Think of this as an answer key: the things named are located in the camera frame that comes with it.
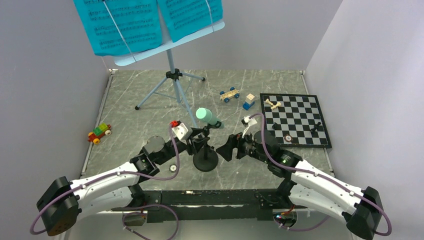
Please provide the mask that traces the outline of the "black microphone desk stand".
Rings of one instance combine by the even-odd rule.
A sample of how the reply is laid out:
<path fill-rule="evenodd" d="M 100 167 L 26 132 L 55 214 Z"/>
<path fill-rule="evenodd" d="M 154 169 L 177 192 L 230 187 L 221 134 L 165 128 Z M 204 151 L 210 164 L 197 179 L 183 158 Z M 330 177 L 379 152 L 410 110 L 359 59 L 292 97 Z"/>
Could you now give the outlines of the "black microphone desk stand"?
<path fill-rule="evenodd" d="M 210 134 L 210 129 L 218 129 L 219 125 L 210 125 L 207 124 L 202 128 L 202 130 L 208 130 Z M 198 153 L 193 155 L 193 164 L 201 172 L 211 172 L 214 170 L 219 162 L 218 154 L 214 150 L 214 147 L 207 145 L 202 147 Z"/>

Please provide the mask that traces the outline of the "mint green toy microphone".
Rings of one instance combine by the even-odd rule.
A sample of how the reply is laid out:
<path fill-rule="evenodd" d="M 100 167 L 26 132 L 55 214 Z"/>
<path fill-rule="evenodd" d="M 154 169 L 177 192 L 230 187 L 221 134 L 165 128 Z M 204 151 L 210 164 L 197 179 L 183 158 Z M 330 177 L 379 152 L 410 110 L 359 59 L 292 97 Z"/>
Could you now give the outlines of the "mint green toy microphone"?
<path fill-rule="evenodd" d="M 214 113 L 209 109 L 200 107 L 195 112 L 196 118 L 203 123 L 215 126 L 218 124 L 218 129 L 224 128 L 224 122 L 220 120 Z"/>

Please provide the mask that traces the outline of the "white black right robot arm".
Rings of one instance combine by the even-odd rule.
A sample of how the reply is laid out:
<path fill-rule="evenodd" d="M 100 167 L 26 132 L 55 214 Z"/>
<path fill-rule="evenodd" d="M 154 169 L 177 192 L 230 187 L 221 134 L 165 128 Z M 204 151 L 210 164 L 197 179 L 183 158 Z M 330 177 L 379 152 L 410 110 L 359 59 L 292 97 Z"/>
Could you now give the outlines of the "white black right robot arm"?
<path fill-rule="evenodd" d="M 249 156 L 267 164 L 283 182 L 276 190 L 276 202 L 282 208 L 303 206 L 324 213 L 346 224 L 348 230 L 365 240 L 372 240 L 382 218 L 379 192 L 347 184 L 315 168 L 301 156 L 286 150 L 268 131 L 243 136 L 231 134 L 217 148 L 226 161 Z"/>

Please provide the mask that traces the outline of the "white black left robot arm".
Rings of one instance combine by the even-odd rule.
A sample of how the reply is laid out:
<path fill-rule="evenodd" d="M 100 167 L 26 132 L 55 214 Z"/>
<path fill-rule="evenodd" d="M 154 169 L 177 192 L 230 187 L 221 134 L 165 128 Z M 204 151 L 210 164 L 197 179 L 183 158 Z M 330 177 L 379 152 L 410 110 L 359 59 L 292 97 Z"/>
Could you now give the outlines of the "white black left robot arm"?
<path fill-rule="evenodd" d="M 56 236 L 77 221 L 114 208 L 139 209 L 146 203 L 140 183 L 174 179 L 180 167 L 180 153 L 198 156 L 209 137 L 202 129 L 169 129 L 170 139 L 152 136 L 139 154 L 103 173 L 68 180 L 55 179 L 36 203 L 38 215 L 30 227 L 32 235 Z"/>

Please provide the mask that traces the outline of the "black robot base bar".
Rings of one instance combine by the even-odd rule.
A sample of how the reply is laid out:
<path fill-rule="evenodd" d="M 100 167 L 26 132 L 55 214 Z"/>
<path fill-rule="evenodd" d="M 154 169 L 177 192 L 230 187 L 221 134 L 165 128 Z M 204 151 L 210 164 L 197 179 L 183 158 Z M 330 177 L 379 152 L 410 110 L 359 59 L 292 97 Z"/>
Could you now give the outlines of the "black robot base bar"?
<path fill-rule="evenodd" d="M 275 214 L 291 209 L 287 197 L 276 189 L 233 190 L 145 190 L 143 200 L 133 200 L 129 206 L 115 211 L 147 212 L 148 223 L 174 220 L 172 209 L 180 221 L 256 219 L 271 221 Z"/>

